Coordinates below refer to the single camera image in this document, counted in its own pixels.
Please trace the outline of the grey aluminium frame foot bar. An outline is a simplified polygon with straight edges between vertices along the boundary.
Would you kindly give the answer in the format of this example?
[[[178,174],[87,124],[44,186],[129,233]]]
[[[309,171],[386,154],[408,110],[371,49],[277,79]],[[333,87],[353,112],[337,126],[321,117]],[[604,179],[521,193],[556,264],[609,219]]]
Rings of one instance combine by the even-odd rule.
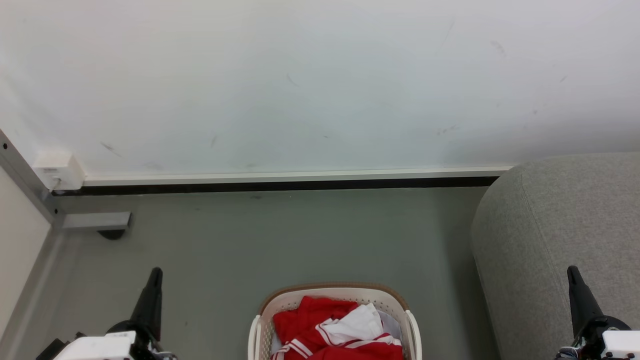
[[[130,227],[132,216],[130,211],[67,214],[62,221],[62,228],[95,231],[126,230]]]

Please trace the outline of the grey fabric sofa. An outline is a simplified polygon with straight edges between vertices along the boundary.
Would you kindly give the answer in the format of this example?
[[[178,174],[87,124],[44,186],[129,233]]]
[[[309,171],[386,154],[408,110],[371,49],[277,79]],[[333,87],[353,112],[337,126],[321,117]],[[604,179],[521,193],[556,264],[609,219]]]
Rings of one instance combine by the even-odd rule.
[[[487,189],[471,248],[502,360],[553,360],[573,341],[567,269],[640,330],[640,152],[525,162]]]

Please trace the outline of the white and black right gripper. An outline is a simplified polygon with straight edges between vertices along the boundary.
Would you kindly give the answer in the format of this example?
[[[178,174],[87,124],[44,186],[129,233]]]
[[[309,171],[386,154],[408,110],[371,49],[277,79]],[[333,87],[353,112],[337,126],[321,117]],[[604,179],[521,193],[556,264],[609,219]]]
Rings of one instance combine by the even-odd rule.
[[[640,360],[640,330],[603,312],[575,265],[567,267],[569,303],[578,360]]]

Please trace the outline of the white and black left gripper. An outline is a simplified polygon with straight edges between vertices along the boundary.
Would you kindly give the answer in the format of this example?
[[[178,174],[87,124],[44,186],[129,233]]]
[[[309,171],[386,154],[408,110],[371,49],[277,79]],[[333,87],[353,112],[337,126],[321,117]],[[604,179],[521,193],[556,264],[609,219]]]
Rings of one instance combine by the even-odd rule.
[[[103,336],[76,333],[73,341],[54,339],[36,360],[176,360],[160,346],[163,271],[151,269],[131,320],[112,326]]]

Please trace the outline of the beige partition panel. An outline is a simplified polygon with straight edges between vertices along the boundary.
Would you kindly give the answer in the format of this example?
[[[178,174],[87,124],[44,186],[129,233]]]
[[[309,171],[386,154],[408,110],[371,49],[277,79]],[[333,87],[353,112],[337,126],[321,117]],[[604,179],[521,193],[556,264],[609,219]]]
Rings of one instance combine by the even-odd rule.
[[[0,167],[0,339],[50,227],[22,189]]]

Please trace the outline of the red and white basketball jersey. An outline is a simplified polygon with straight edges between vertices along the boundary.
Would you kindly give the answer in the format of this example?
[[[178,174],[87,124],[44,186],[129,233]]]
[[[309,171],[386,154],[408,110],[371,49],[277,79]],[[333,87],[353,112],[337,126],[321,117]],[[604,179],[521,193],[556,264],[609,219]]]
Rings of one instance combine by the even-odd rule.
[[[327,319],[282,343],[270,360],[404,360],[402,342],[383,328],[372,303]]]

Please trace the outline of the cream plastic laundry basket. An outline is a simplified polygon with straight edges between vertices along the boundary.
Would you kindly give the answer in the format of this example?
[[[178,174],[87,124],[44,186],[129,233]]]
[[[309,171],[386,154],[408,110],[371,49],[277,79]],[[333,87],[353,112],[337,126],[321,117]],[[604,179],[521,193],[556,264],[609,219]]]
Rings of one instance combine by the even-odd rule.
[[[275,291],[263,301],[262,307],[251,322],[247,340],[247,360],[268,360],[275,334],[273,316],[296,309],[305,296],[355,301],[360,305],[373,303],[378,310],[398,322],[404,360],[423,360],[418,322],[407,301],[386,285],[366,282],[321,282],[293,285]]]

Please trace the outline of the white and black baseboard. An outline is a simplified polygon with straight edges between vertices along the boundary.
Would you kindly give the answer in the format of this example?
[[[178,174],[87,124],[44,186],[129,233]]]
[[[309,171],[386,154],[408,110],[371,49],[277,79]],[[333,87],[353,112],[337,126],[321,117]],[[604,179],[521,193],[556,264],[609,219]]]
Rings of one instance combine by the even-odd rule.
[[[55,197],[490,186],[510,166],[87,177]]]

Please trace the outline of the white wall outlet box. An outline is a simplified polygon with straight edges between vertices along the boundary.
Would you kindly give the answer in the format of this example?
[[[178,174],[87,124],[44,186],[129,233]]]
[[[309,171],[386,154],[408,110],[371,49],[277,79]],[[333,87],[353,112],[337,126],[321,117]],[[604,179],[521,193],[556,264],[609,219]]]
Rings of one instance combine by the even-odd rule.
[[[70,152],[49,150],[40,152],[31,166],[48,191],[77,191],[86,175]]]

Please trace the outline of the grey aluminium frame post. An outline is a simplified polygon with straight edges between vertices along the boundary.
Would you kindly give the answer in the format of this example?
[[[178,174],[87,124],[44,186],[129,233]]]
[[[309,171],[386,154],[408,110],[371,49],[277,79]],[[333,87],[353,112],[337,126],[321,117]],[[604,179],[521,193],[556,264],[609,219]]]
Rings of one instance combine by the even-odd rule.
[[[26,195],[30,203],[53,228],[59,228],[64,212],[57,199],[39,180],[36,173],[15,148],[9,137],[0,130],[0,167]]]

